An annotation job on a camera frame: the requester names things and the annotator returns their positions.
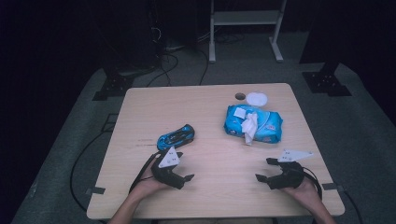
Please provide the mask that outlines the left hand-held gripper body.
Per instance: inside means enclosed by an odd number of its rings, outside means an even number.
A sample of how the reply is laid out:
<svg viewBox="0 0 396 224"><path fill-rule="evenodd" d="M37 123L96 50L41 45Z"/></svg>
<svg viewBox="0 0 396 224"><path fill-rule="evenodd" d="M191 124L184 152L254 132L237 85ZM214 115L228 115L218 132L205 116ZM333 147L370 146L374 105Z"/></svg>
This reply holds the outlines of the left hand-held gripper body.
<svg viewBox="0 0 396 224"><path fill-rule="evenodd" d="M176 189L182 189L185 184L184 177L173 172L179 163L180 158L177 157L177 151L174 147L170 147L155 160L151 166L151 172L159 182Z"/></svg>

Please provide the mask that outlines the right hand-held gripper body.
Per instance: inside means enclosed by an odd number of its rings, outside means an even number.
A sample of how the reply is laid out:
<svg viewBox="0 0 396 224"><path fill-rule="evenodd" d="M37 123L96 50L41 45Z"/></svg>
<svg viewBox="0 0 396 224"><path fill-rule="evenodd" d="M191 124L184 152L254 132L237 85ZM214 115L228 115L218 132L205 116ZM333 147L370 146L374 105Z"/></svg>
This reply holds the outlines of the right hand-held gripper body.
<svg viewBox="0 0 396 224"><path fill-rule="evenodd" d="M267 177L267 185L270 189L299 187L307 177L307 173L298 160L306 159L312 155L313 153L309 151L284 149L282 154L278 158L275 158L278 160L278 164L269 164L279 166L282 173L280 175Z"/></svg>

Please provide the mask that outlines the blue toy car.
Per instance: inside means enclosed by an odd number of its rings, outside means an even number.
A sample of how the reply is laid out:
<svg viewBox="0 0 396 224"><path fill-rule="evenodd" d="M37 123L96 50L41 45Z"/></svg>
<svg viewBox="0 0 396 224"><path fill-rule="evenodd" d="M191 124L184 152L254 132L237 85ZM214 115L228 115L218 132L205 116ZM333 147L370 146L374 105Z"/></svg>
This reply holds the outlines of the blue toy car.
<svg viewBox="0 0 396 224"><path fill-rule="evenodd" d="M190 124L186 124L178 130L161 135L157 141L157 149L163 151L170 147L185 146L193 141L194 136L195 130Z"/></svg>

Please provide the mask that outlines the blue wet wipes pack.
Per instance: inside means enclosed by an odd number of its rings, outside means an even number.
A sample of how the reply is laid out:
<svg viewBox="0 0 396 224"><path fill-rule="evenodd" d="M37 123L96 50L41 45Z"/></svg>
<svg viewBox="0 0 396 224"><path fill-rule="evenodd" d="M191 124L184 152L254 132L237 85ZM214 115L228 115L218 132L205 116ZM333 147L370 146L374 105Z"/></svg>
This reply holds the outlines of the blue wet wipes pack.
<svg viewBox="0 0 396 224"><path fill-rule="evenodd" d="M258 115L258 129L253 141L269 144L278 143L282 137L283 119L277 112L263 110L262 107L268 102L268 97L262 92L250 92L245 96L246 102L241 105L229 105L224 122L224 130L227 134L245 139L242 133L242 122L247 114Z"/></svg>

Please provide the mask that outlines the white wet wipe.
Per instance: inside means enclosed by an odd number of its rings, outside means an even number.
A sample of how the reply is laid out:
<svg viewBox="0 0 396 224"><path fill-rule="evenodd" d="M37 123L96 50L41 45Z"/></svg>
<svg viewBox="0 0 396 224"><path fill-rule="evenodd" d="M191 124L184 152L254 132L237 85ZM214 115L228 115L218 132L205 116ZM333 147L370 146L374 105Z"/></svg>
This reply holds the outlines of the white wet wipe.
<svg viewBox="0 0 396 224"><path fill-rule="evenodd" d="M247 114L247 118L242 122L241 127L245 136L245 143L250 146L258 129L258 115L256 113Z"/></svg>

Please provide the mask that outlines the person's left hand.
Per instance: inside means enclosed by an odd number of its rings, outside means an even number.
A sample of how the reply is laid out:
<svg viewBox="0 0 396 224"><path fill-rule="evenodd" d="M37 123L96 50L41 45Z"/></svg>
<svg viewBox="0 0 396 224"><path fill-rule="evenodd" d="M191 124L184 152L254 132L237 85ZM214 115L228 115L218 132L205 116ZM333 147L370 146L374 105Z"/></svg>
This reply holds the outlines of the person's left hand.
<svg viewBox="0 0 396 224"><path fill-rule="evenodd" d="M167 188L168 188L167 185L159 182L153 176L150 176L150 177L145 177L143 180L140 180L131 191L131 194L135 198L142 200L159 190L167 189Z"/></svg>

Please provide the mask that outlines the person's right hand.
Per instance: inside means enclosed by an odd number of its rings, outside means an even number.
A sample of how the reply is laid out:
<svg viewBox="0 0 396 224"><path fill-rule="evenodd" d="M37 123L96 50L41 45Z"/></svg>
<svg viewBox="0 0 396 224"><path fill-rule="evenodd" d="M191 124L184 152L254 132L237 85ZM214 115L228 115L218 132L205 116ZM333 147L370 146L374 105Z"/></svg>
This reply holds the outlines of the person's right hand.
<svg viewBox="0 0 396 224"><path fill-rule="evenodd" d="M309 211L319 208L321 199L313 182L307 178L297 188L283 188L281 191L287 193L292 199Z"/></svg>

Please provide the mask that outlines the black stand base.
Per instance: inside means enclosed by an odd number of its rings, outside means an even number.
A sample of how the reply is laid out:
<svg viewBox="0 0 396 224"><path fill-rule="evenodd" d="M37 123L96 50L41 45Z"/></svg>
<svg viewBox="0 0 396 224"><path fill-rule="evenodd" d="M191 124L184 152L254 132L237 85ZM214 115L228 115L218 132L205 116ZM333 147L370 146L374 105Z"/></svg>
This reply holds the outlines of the black stand base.
<svg viewBox="0 0 396 224"><path fill-rule="evenodd" d="M108 97L120 97L132 87L134 78L123 76L114 65L105 66L106 80L101 88L93 96L94 101L105 101Z"/></svg>
<svg viewBox="0 0 396 224"><path fill-rule="evenodd" d="M335 75L338 62L326 62L317 72L303 72L303 77L313 93L327 93L331 97L350 96L349 89Z"/></svg>

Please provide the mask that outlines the white metal stand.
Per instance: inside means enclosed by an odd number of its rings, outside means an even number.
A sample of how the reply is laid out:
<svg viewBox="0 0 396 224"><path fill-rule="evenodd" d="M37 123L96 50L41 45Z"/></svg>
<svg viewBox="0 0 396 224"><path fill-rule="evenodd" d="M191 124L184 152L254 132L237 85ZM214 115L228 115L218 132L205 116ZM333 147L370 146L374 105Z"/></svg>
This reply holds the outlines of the white metal stand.
<svg viewBox="0 0 396 224"><path fill-rule="evenodd" d="M284 59L278 47L277 39L287 2L288 0L281 0L280 8L277 10L216 11L215 0L211 0L208 60L211 63L216 61L215 28L217 26L274 25L275 30L273 35L269 37L269 42L276 61L282 63Z"/></svg>

